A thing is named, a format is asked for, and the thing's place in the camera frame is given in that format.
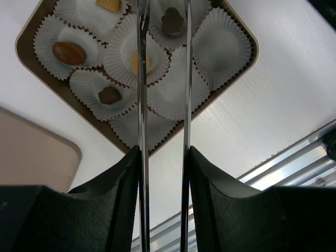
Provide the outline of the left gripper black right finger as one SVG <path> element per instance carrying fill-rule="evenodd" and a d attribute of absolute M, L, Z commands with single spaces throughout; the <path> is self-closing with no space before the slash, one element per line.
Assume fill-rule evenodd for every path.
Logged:
<path fill-rule="evenodd" d="M 189 152 L 199 251 L 335 251 L 335 189 L 240 182 Z"/>

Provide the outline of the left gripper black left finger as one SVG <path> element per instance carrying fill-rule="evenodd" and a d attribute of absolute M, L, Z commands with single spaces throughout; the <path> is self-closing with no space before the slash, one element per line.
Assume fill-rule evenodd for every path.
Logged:
<path fill-rule="evenodd" d="M 139 147 L 103 173 L 59 193 L 1 186 L 1 251 L 130 251 Z"/>

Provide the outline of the tan square tin lid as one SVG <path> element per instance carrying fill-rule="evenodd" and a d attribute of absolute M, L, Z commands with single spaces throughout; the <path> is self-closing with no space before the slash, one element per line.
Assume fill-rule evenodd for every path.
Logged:
<path fill-rule="evenodd" d="M 1 185 L 69 191 L 82 153 L 73 142 L 1 109 Z"/>

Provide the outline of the dark chocolate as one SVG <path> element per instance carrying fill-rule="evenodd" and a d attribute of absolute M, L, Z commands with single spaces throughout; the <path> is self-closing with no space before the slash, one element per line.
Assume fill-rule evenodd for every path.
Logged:
<path fill-rule="evenodd" d="M 122 100 L 122 95 L 114 87 L 106 87 L 98 93 L 101 104 L 111 105 Z"/>

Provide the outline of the tan chocolate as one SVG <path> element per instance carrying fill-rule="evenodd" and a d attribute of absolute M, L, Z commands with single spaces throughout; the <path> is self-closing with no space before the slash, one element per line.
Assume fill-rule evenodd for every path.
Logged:
<path fill-rule="evenodd" d="M 132 70 L 133 74 L 137 76 L 138 75 L 138 52 L 137 51 L 134 51 L 131 54 L 130 66 L 131 66 L 131 70 Z M 146 55 L 146 69 L 147 69 L 147 72 L 149 72 L 151 70 L 151 66 L 152 66 L 151 57 L 150 57 L 150 55 Z"/>
<path fill-rule="evenodd" d="M 118 13 L 121 5 L 120 0 L 96 0 L 96 5 L 113 13 Z"/>

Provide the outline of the brown chocolate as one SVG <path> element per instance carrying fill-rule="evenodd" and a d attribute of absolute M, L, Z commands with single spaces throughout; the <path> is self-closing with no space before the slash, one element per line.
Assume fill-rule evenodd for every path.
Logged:
<path fill-rule="evenodd" d="M 184 17 L 174 8 L 169 7 L 161 17 L 161 31 L 168 36 L 179 36 L 182 31 Z"/>
<path fill-rule="evenodd" d="M 54 56 L 67 65 L 78 66 L 86 61 L 86 52 L 78 45 L 59 41 L 53 44 Z"/>

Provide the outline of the metal tweezers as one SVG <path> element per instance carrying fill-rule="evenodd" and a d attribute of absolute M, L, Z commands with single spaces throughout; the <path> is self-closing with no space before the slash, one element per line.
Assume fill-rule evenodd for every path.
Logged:
<path fill-rule="evenodd" d="M 150 22 L 150 1 L 136 2 L 136 29 L 138 53 L 138 144 L 141 151 L 139 180 L 140 245 L 142 251 L 150 251 L 150 208 L 149 208 L 149 151 L 147 147 L 147 69 L 146 36 Z M 186 80 L 184 148 L 181 196 L 180 251 L 188 251 L 189 181 L 188 152 L 191 136 L 191 92 L 192 92 L 192 10 L 191 2 L 185 1 L 187 19 Z"/>

